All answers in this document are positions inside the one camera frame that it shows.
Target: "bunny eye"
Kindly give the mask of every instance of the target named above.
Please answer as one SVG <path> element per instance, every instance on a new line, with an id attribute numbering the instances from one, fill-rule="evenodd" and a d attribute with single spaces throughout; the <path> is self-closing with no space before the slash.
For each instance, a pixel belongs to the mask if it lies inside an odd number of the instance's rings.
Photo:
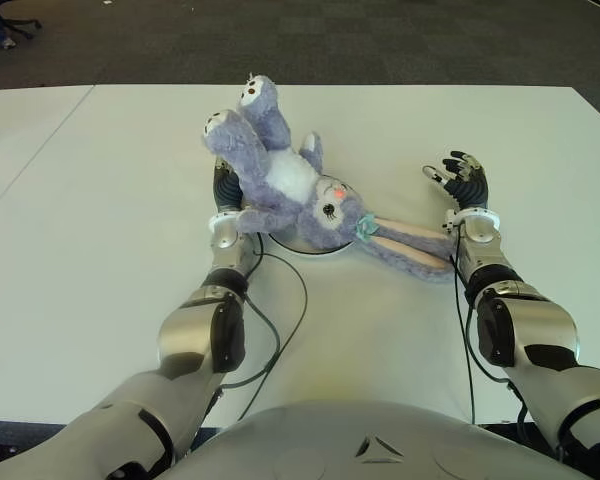
<path id="1" fill-rule="evenodd" d="M 324 207 L 322 207 L 322 213 L 324 213 L 329 220 L 335 220 L 335 212 L 336 209 L 331 203 L 327 203 Z"/>

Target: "person's foot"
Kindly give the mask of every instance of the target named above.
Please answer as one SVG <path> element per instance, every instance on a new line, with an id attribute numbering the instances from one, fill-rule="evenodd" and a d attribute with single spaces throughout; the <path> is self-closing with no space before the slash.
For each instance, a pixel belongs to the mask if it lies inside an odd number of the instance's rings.
<path id="1" fill-rule="evenodd" d="M 9 50 L 10 48 L 13 48 L 15 46 L 16 46 L 16 42 L 14 42 L 13 40 L 11 40 L 8 37 L 4 42 L 2 42 L 2 48 L 4 48 L 5 50 Z"/>

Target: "black triangle logo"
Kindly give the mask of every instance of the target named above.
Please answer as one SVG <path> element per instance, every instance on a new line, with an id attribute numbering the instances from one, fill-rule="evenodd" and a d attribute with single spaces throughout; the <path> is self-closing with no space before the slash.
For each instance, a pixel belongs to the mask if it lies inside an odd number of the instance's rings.
<path id="1" fill-rule="evenodd" d="M 403 457 L 400 450 L 375 435 L 367 435 L 356 453 L 361 463 L 402 463 Z"/>

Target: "white belly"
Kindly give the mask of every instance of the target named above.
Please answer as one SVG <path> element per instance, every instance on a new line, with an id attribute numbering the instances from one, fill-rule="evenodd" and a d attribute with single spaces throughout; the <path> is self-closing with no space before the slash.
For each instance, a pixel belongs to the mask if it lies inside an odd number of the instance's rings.
<path id="1" fill-rule="evenodd" d="M 309 162 L 290 148 L 269 152 L 269 158 L 267 183 L 290 199 L 307 203 L 319 176 Z"/>

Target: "purple stuffed rabbit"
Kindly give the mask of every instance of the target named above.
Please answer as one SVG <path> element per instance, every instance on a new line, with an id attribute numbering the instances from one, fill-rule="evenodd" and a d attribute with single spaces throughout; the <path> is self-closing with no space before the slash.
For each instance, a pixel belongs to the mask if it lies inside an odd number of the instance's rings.
<path id="1" fill-rule="evenodd" d="M 214 114 L 204 128 L 207 148 L 237 173 L 248 207 L 238 216 L 244 233 L 273 233 L 295 225 L 316 248 L 350 242 L 400 270 L 432 282 L 449 281 L 452 240 L 442 234 L 378 218 L 347 184 L 322 174 L 322 144 L 310 133 L 298 153 L 267 77 L 245 85 L 238 112 Z"/>

